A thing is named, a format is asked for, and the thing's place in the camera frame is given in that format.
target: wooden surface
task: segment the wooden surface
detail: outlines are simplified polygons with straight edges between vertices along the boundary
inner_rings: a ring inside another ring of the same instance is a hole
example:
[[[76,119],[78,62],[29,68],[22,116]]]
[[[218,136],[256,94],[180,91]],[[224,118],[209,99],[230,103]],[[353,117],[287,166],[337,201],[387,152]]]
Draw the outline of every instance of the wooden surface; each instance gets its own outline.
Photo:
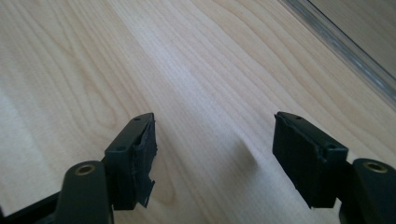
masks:
[[[337,223],[273,156],[279,110],[396,166],[395,111],[277,1],[3,0],[0,108],[6,214],[149,111],[157,184],[117,223]]]
[[[396,79],[396,1],[310,2]]]

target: black object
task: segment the black object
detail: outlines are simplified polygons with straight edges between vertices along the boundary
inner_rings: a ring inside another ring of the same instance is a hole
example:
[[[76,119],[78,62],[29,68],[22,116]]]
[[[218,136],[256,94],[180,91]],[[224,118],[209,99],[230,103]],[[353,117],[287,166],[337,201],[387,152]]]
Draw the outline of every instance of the black object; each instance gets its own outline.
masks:
[[[0,213],[0,223],[113,223],[112,206],[114,210],[133,210],[136,203],[147,207],[156,153],[154,114],[136,117],[110,144],[102,161],[71,167],[60,193],[8,217]]]
[[[309,207],[342,202],[341,223],[396,223],[396,172],[380,161],[349,164],[348,149],[307,120],[276,114],[273,153]]]

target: wood grain pattern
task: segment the wood grain pattern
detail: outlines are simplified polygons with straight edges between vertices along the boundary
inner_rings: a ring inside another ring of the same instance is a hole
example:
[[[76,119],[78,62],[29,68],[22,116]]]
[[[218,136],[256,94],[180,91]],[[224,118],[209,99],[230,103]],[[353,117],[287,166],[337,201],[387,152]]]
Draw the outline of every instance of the wood grain pattern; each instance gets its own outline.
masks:
[[[395,112],[278,2],[0,2],[0,204],[64,172],[152,111],[148,209],[116,223],[336,223],[309,210],[272,155],[274,113],[299,114],[396,166]]]
[[[310,1],[396,78],[395,1]]]

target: wood grain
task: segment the wood grain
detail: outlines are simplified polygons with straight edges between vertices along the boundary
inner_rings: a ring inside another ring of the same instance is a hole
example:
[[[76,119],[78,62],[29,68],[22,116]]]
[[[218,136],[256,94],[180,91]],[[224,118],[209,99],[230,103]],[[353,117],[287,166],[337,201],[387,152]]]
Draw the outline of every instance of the wood grain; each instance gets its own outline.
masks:
[[[308,209],[272,155],[279,110],[350,161],[396,166],[395,111],[278,2],[1,1],[0,50],[6,214],[58,191],[149,111],[157,184],[148,209],[116,223],[338,222]]]
[[[310,1],[396,78],[395,1]]]

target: light wood tabletop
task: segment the light wood tabletop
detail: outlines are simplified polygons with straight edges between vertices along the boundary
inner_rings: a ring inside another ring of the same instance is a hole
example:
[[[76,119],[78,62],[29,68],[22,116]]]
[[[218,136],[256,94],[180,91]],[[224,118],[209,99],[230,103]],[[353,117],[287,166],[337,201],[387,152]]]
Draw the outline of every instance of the light wood tabletop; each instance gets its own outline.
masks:
[[[0,1],[6,215],[154,112],[156,185],[116,223],[338,223],[272,154],[277,111],[396,166],[395,111],[278,1]]]

